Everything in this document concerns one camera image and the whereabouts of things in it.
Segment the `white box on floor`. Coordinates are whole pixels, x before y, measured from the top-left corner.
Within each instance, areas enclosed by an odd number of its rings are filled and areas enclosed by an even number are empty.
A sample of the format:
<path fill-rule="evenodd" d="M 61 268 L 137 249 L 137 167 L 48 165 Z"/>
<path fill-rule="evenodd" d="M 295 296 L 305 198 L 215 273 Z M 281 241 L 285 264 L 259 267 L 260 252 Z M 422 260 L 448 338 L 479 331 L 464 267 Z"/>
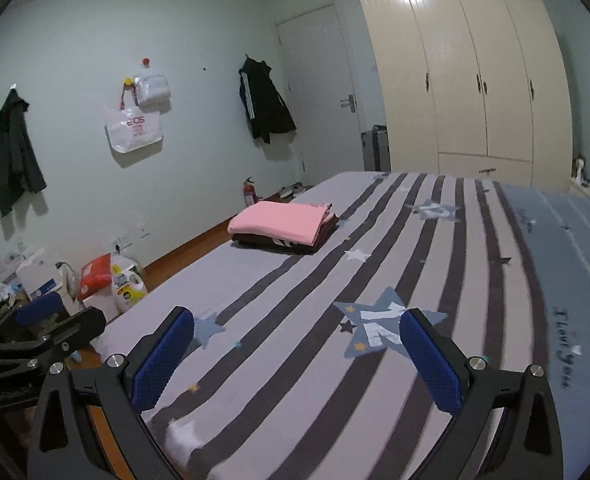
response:
<path fill-rule="evenodd" d="M 45 248 L 36 250 L 17 268 L 16 275 L 30 300 L 36 300 L 63 286 L 63 275 Z"/>

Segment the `white shopping bag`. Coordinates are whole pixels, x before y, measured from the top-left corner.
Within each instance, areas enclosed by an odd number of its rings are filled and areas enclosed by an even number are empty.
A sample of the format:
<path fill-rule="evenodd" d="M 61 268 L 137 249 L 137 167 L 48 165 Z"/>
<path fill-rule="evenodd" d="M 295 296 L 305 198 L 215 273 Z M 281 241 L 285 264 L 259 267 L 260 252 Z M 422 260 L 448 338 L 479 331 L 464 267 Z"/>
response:
<path fill-rule="evenodd" d="M 98 110 L 110 148 L 119 155 L 148 148 L 164 139 L 161 114 L 141 110 L 131 78 L 126 78 L 122 84 L 118 108 L 101 104 Z"/>

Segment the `red fire extinguisher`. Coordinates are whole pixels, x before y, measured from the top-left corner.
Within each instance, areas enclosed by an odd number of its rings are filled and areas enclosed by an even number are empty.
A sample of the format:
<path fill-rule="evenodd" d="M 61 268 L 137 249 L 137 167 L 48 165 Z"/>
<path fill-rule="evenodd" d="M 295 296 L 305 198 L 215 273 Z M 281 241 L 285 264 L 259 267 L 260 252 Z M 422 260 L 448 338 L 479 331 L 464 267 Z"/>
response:
<path fill-rule="evenodd" d="M 252 177 L 245 179 L 243 182 L 243 196 L 247 207 L 253 206 L 259 202 Z"/>

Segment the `clear plastic hanging bag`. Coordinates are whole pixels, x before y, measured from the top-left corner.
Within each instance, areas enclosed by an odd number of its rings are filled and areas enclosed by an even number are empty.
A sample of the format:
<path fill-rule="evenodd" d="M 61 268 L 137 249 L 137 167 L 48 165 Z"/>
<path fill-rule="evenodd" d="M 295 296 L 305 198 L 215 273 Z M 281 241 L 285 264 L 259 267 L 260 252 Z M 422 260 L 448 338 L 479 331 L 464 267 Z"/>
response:
<path fill-rule="evenodd" d="M 143 58 L 141 68 L 133 77 L 138 104 L 152 107 L 168 103 L 171 98 L 169 82 L 164 74 L 153 70 L 149 58 Z"/>

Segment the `striped star bed sheet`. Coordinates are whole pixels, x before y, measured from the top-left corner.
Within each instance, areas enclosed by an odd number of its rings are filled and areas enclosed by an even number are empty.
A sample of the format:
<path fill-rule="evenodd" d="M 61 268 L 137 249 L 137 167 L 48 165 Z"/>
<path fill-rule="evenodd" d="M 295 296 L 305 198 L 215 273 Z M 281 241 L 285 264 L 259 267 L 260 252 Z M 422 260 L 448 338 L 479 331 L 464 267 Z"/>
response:
<path fill-rule="evenodd" d="M 195 479 L 406 479 L 445 429 L 403 348 L 417 308 L 468 356 L 544 368 L 564 474 L 590 463 L 590 198 L 434 174 L 346 172 L 301 196 L 339 225 L 313 255 L 232 243 L 107 326 L 128 353 L 174 307 L 193 344 L 144 413 Z"/>

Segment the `dark suitcase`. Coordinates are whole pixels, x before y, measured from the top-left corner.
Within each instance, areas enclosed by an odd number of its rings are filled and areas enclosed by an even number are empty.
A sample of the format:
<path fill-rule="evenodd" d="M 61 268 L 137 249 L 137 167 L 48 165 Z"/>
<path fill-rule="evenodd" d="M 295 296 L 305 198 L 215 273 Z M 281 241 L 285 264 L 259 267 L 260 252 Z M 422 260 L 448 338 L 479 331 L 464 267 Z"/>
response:
<path fill-rule="evenodd" d="M 374 125 L 361 133 L 362 159 L 365 171 L 391 170 L 388 134 L 385 125 Z"/>

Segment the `dark green hanging coat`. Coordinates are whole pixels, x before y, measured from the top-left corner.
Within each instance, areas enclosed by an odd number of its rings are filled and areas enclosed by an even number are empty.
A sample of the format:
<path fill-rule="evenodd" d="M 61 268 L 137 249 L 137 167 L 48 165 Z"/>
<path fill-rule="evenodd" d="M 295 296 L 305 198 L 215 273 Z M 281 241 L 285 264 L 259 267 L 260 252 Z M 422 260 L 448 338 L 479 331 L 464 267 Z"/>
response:
<path fill-rule="evenodd" d="M 29 103 L 10 88 L 0 109 L 0 215 L 5 217 L 25 194 L 46 189 L 27 130 Z"/>

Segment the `white door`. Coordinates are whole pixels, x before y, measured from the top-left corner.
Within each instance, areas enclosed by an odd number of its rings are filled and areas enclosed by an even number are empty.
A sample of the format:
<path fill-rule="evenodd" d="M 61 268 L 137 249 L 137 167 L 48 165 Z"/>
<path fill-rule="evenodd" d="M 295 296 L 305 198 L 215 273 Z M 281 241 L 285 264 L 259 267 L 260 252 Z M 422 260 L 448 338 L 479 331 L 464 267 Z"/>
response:
<path fill-rule="evenodd" d="M 335 6 L 278 24 L 304 182 L 363 169 L 353 77 Z"/>

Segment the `yellow white detergent bottle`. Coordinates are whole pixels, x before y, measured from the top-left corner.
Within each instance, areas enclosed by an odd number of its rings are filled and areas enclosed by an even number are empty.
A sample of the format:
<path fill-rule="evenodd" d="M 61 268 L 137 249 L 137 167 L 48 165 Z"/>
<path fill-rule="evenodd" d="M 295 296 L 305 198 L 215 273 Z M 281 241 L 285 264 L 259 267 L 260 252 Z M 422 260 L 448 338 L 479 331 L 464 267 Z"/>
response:
<path fill-rule="evenodd" d="M 119 313 L 126 313 L 149 294 L 136 264 L 120 266 L 113 263 L 110 288 Z"/>

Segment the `red package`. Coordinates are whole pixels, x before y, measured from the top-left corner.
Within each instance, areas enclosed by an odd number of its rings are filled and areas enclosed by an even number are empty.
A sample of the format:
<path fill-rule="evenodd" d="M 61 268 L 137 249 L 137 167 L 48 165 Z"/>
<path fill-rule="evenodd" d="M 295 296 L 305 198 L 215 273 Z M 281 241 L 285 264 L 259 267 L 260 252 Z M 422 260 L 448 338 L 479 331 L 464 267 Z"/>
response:
<path fill-rule="evenodd" d="M 80 271 L 77 298 L 85 300 L 110 285 L 112 257 L 105 254 L 87 263 Z"/>

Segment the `pink garment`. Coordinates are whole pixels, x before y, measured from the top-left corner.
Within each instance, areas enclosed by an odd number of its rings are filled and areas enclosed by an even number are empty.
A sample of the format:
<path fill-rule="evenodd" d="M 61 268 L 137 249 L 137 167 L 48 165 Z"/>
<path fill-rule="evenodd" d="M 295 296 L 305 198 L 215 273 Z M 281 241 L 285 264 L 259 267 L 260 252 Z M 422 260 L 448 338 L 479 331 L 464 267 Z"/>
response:
<path fill-rule="evenodd" d="M 336 214 L 329 205 L 277 203 L 263 200 L 233 217 L 230 235 L 257 235 L 312 246 Z"/>

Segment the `cream wardrobe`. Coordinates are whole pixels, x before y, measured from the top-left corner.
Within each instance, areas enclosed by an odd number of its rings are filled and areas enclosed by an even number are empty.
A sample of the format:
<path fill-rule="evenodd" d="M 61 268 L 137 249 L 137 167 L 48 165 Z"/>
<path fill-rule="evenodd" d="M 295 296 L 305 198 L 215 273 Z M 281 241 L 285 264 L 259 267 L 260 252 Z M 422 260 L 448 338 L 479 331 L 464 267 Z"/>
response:
<path fill-rule="evenodd" d="M 391 168 L 564 192 L 572 110 L 542 0 L 360 0 Z"/>

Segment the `black jacket near door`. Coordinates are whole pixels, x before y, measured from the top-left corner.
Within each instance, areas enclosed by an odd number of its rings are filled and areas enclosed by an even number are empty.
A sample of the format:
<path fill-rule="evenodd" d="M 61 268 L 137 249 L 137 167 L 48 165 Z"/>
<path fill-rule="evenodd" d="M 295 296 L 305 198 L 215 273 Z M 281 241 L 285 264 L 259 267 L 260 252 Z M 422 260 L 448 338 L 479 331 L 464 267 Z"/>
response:
<path fill-rule="evenodd" d="M 239 69 L 240 98 L 255 140 L 271 143 L 273 134 L 286 134 L 296 129 L 286 102 L 270 77 L 272 68 L 249 56 Z"/>

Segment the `folded maroon garment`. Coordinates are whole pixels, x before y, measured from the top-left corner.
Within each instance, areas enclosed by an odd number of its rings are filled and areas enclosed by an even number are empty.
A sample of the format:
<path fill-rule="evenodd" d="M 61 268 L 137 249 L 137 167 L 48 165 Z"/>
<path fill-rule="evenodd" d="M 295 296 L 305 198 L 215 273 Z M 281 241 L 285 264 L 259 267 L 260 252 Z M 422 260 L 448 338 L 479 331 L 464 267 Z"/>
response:
<path fill-rule="evenodd" d="M 266 249 L 271 252 L 288 252 L 295 255 L 312 255 L 317 252 L 338 228 L 339 219 L 333 216 L 320 226 L 320 231 L 311 245 L 271 238 L 256 234 L 233 234 L 232 240 L 237 245 L 247 248 Z"/>

